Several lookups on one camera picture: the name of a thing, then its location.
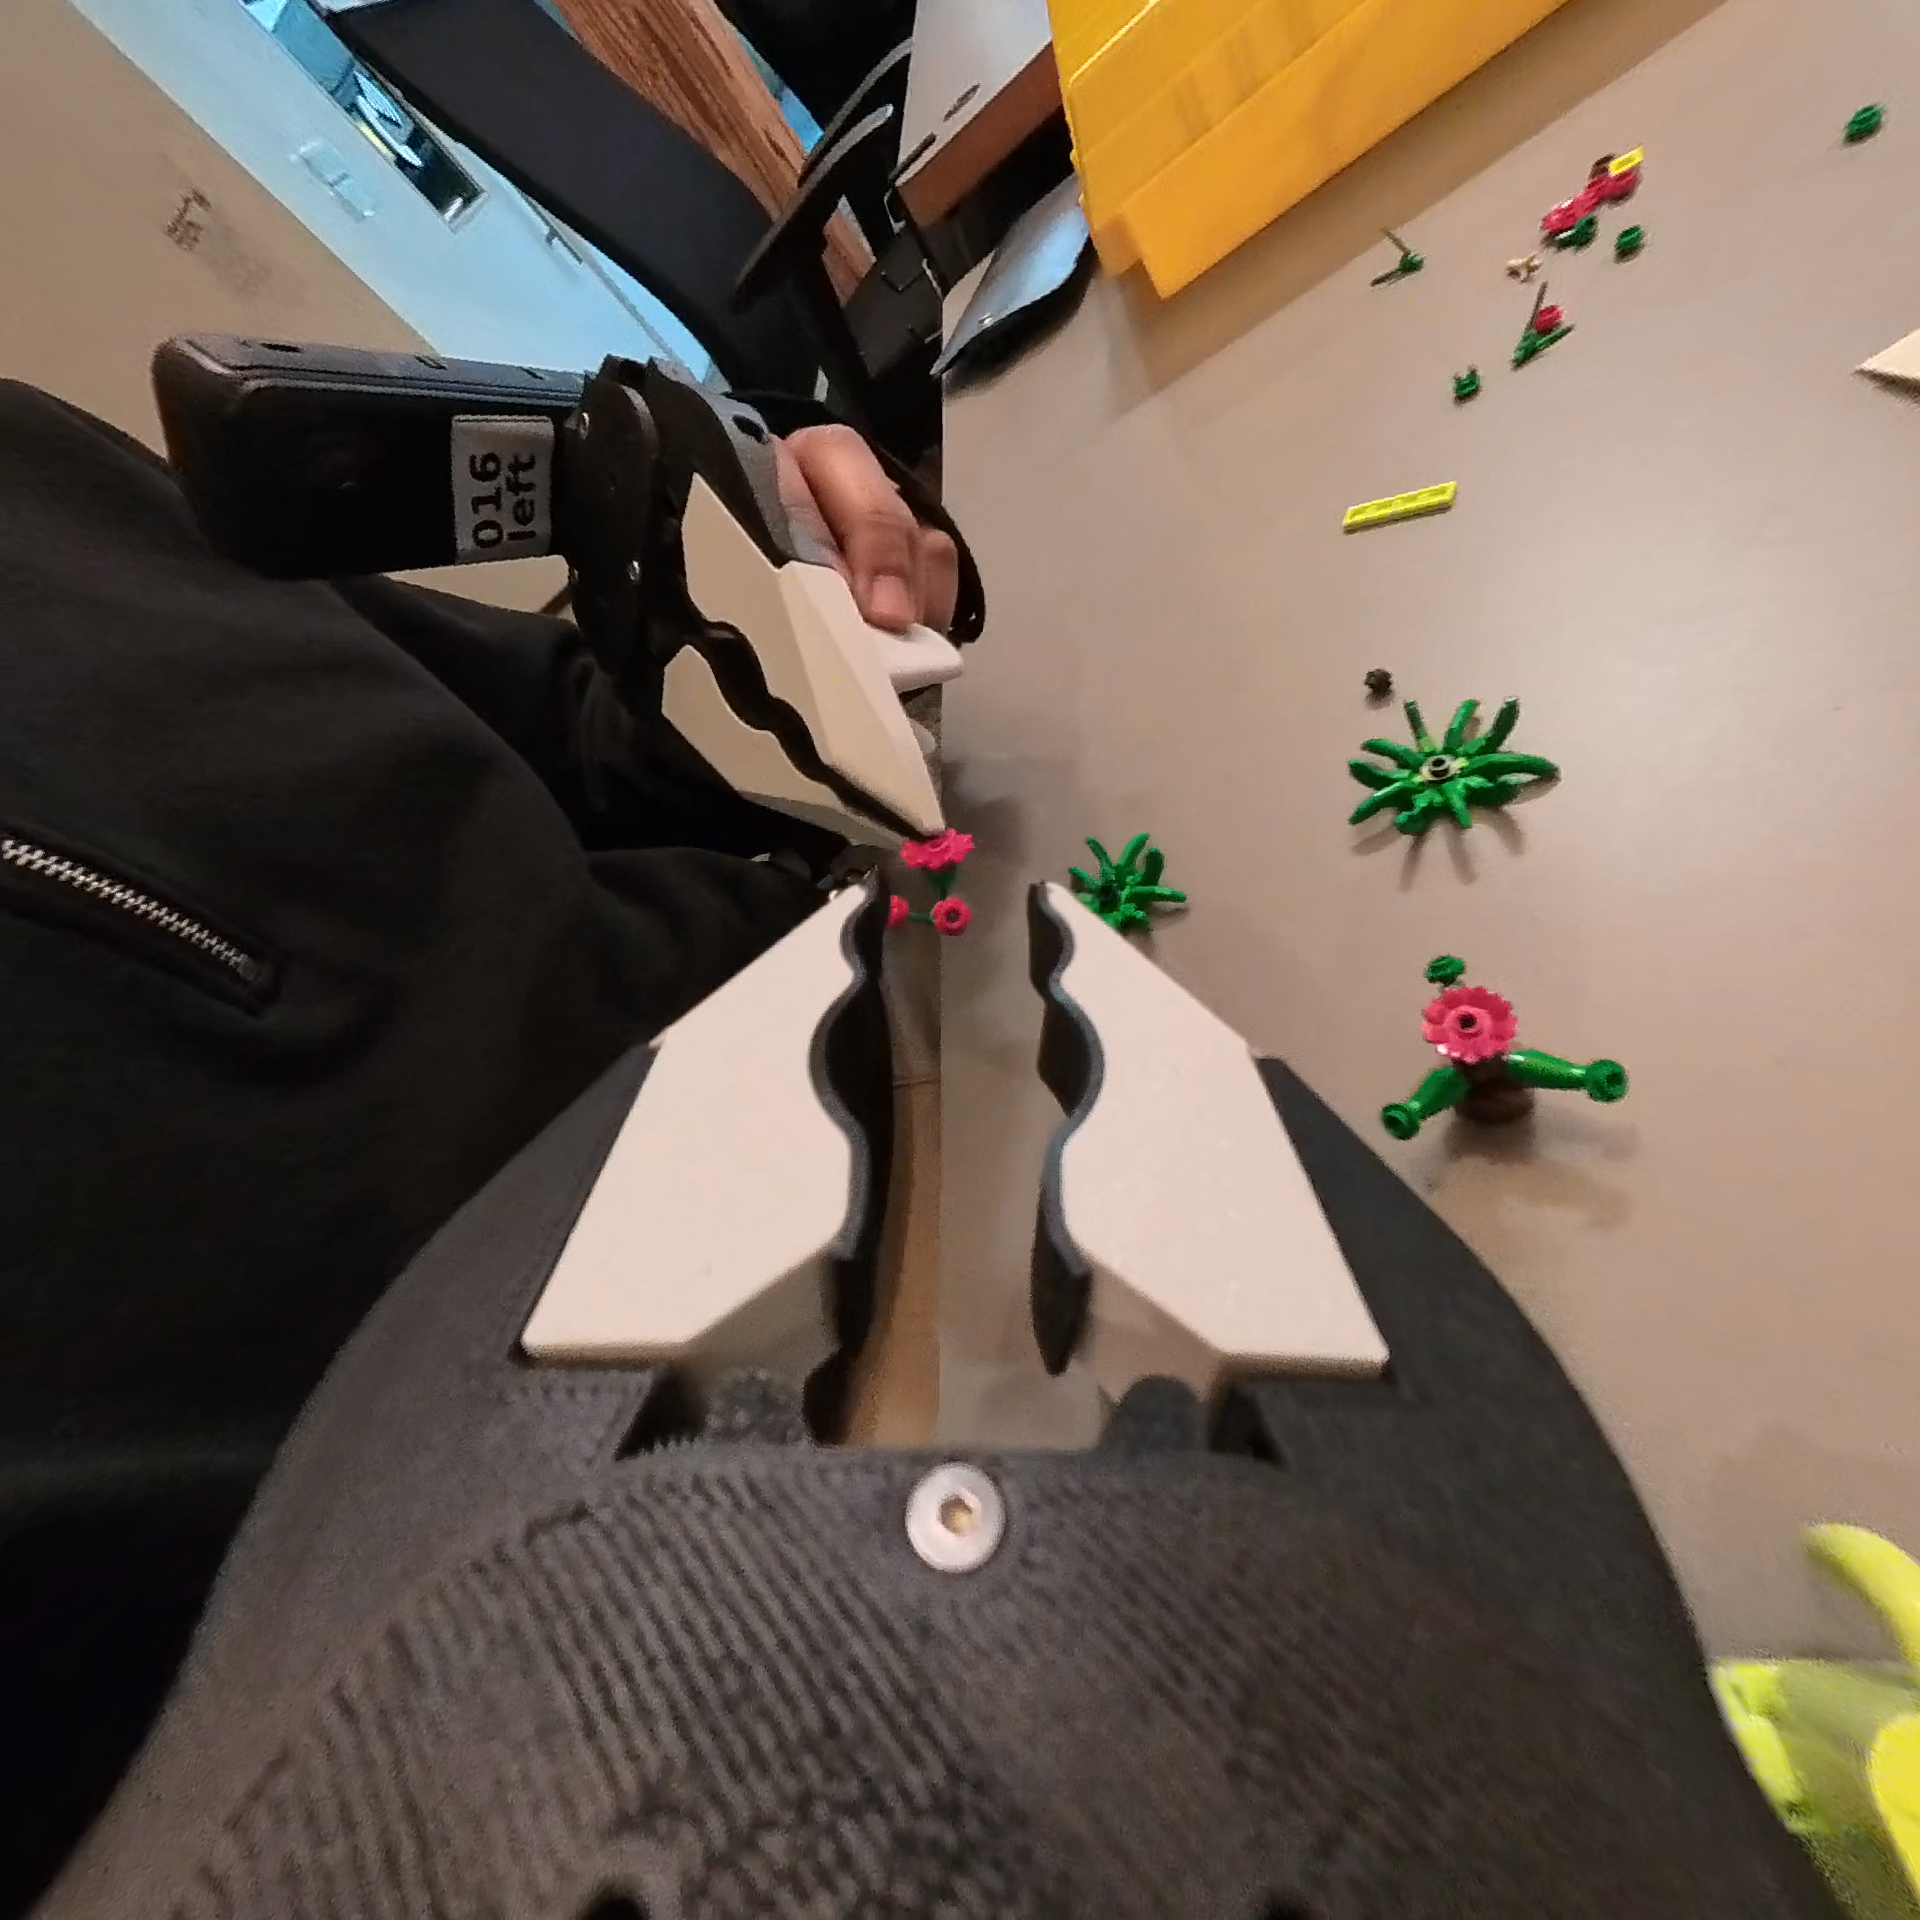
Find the yellow box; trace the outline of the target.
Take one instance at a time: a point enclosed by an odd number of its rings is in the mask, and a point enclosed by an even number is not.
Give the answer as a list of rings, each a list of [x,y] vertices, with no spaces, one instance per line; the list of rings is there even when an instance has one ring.
[[[1180,295],[1557,10],[1048,3],[1099,270]]]

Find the pink flower toy stem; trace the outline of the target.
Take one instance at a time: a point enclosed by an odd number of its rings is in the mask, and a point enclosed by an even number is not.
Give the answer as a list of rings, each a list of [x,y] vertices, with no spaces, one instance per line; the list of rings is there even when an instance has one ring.
[[[919,891],[903,896],[892,891],[887,930],[931,928],[952,939],[969,930],[973,907],[957,891],[963,868],[973,852],[973,837],[960,829],[944,829],[925,839],[908,839],[895,852],[895,863]]]

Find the wooden cabinet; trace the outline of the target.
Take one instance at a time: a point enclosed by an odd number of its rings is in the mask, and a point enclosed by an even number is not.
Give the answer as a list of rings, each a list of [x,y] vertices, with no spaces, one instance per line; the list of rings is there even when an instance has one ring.
[[[801,167],[788,108],[817,127],[915,30],[912,3],[558,3],[609,74],[776,214]]]

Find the grey side table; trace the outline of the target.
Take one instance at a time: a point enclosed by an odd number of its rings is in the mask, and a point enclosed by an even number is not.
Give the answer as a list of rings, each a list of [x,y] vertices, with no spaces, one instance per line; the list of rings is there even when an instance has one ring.
[[[893,190],[919,227],[951,216],[1063,115],[1047,3],[919,3]]]

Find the brown toy trunk pink flower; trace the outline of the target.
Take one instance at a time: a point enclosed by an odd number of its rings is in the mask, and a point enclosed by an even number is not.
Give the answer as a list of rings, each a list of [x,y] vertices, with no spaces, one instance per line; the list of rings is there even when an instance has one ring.
[[[1436,956],[1423,981],[1421,1037],[1433,1055],[1420,1085],[1380,1109],[1395,1141],[1414,1139],[1428,1123],[1459,1116],[1473,1124],[1510,1124],[1531,1116],[1537,1092],[1573,1092],[1595,1104],[1627,1095],[1627,1070],[1606,1059],[1574,1063],[1519,1045],[1512,1000],[1464,981],[1464,959]]]

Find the lime green toy leaves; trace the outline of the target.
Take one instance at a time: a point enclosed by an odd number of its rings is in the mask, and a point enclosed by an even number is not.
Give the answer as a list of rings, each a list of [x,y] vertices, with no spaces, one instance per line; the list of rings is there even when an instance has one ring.
[[[1852,1916],[1918,1916],[1918,1564],[1855,1525],[1807,1557],[1885,1628],[1893,1663],[1717,1660],[1712,1691],[1743,1762]]]

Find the pink toy flower cluster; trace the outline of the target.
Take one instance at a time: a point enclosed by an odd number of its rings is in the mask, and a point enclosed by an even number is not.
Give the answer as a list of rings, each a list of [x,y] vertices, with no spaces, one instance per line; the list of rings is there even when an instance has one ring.
[[[1595,229],[1601,208],[1622,204],[1638,192],[1644,160],[1644,149],[1598,156],[1585,183],[1543,214],[1543,240],[1557,248],[1574,247],[1579,232]]]

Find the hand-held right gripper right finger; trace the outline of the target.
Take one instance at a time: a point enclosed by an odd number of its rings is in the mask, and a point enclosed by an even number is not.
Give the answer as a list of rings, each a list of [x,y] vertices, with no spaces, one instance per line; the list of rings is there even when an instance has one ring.
[[[1027,893],[1040,1079],[1028,1307],[1048,1375],[1379,1380],[1388,1346],[1249,1042],[1078,902]]]

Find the person's left hand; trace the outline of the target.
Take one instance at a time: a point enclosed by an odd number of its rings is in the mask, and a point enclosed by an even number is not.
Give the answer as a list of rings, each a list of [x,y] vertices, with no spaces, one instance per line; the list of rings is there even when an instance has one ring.
[[[792,528],[822,548],[872,626],[951,630],[963,582],[957,547],[912,512],[856,432],[821,423],[782,436],[776,490]]]

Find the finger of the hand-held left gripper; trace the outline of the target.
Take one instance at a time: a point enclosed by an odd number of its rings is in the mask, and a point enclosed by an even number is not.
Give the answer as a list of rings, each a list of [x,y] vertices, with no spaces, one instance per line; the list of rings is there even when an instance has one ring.
[[[697,475],[680,516],[700,630],[678,648],[678,731],[743,797],[828,831],[942,831],[904,693],[960,677],[925,626],[868,624],[828,565],[773,563]]]
[[[673,654],[662,715],[744,799],[845,840],[927,831],[927,767],[872,651],[832,634]]]

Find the black office chair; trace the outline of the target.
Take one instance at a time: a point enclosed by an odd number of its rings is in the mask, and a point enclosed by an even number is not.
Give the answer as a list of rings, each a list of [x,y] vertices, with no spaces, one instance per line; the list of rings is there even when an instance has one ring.
[[[817,118],[766,208],[729,160],[532,3],[323,5],[408,108],[645,284],[780,429],[845,421],[919,469],[944,395],[992,378],[1083,302],[1096,253],[1061,135],[1021,144],[960,224],[904,208],[912,5],[721,5]]]

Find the person's black jacket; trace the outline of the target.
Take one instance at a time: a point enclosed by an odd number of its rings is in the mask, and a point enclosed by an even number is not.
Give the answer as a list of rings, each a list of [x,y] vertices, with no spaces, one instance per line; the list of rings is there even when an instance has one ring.
[[[841,840],[564,621],[271,582],[3,398],[5,1916],[133,1762],[257,1484],[435,1232],[780,941]]]

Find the small green toy leaf plant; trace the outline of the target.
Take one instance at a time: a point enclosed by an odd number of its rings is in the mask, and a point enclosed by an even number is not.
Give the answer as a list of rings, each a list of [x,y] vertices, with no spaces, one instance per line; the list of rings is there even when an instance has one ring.
[[[1183,912],[1188,893],[1165,880],[1165,850],[1151,831],[1109,848],[1086,839],[1088,861],[1068,868],[1070,893],[1116,933],[1139,933]]]

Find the large green toy leaf plant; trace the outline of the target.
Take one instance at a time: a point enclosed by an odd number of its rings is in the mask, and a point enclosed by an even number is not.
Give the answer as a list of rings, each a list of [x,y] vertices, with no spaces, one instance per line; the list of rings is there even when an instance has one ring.
[[[1403,719],[1405,738],[1366,738],[1348,762],[1361,790],[1348,814],[1351,827],[1384,820],[1403,837],[1438,826],[1464,831],[1480,814],[1501,811],[1564,775],[1549,757],[1512,744],[1519,700],[1504,700],[1492,715],[1468,700],[1439,730],[1425,725],[1414,701],[1403,701]]]

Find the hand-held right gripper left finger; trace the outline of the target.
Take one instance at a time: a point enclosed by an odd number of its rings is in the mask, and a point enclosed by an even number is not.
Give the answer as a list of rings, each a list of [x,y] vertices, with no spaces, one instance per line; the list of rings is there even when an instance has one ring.
[[[521,1357],[662,1367],[691,1396],[767,1375],[814,1437],[848,1435],[895,1159],[889,902],[830,893],[645,1050]]]

